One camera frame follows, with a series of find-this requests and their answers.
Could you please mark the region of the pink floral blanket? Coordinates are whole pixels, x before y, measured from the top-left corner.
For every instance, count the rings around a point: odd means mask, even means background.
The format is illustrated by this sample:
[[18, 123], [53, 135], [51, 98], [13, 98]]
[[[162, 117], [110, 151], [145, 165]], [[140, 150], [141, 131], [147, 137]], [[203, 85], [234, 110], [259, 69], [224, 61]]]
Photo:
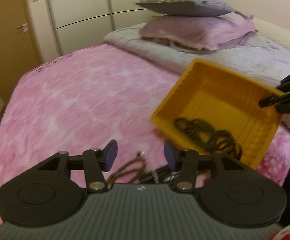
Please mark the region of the pink floral blanket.
[[165, 137], [150, 118], [178, 79], [178, 73], [108, 44], [27, 72], [0, 122], [0, 187], [56, 152], [80, 155], [112, 139], [118, 142], [112, 171], [139, 151], [148, 170], [166, 165]]

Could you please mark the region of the cream wardrobe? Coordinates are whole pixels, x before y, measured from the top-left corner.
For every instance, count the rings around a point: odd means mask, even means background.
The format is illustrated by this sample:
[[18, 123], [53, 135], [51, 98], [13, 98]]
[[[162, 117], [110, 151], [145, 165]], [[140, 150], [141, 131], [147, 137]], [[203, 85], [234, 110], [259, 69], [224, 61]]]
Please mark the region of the cream wardrobe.
[[110, 32], [146, 23], [157, 14], [139, 0], [47, 0], [61, 54], [100, 44]]

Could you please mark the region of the purple pillow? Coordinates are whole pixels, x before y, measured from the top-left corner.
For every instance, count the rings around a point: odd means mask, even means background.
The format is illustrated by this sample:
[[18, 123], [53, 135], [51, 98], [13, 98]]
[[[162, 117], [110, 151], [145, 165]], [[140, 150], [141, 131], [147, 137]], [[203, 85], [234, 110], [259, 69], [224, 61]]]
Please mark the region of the purple pillow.
[[252, 19], [235, 12], [218, 17], [166, 15], [148, 22], [139, 35], [182, 51], [218, 51], [240, 46], [255, 34]]

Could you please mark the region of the grey checked pillow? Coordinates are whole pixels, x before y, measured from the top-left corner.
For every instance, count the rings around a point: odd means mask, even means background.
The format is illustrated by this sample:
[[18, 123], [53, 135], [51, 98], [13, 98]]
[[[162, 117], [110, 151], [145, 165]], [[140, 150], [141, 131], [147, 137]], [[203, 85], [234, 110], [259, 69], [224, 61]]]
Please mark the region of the grey checked pillow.
[[221, 0], [139, 0], [136, 5], [169, 16], [217, 17], [236, 11]]

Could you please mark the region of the striped grey duvet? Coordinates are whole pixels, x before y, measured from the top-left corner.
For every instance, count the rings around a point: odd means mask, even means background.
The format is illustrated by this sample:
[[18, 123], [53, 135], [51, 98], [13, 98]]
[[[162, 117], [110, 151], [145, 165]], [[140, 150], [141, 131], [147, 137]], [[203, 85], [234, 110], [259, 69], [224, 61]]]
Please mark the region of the striped grey duvet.
[[290, 51], [259, 34], [251, 35], [244, 44], [235, 48], [195, 54], [140, 38], [142, 27], [144, 24], [115, 30], [104, 37], [104, 42], [179, 74], [194, 59], [222, 65], [270, 87], [277, 87], [290, 74]]

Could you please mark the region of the orange plastic tray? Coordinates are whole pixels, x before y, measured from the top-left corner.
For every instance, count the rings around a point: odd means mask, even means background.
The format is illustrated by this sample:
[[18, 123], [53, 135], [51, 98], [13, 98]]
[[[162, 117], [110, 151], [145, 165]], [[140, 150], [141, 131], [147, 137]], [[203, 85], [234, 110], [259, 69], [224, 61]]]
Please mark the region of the orange plastic tray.
[[152, 123], [175, 145], [202, 154], [207, 152], [175, 127], [176, 118], [198, 118], [227, 130], [242, 148], [240, 161], [256, 169], [282, 118], [274, 106], [261, 108], [258, 103], [282, 95], [282, 91], [238, 72], [196, 59], [154, 111]]

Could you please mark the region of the wooden door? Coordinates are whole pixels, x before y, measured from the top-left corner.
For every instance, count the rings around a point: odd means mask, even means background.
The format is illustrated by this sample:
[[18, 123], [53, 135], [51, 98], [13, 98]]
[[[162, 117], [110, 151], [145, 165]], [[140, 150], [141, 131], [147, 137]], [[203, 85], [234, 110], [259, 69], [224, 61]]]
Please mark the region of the wooden door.
[[0, 97], [3, 102], [9, 101], [19, 79], [41, 63], [27, 0], [0, 0]]

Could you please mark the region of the white mattress edge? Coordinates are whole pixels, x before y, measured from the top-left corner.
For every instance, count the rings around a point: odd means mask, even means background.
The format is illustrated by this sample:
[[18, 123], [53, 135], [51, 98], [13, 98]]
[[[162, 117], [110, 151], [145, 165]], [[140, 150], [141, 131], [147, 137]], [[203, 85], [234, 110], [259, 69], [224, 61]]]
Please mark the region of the white mattress edge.
[[254, 17], [253, 23], [258, 33], [290, 51], [290, 31]]

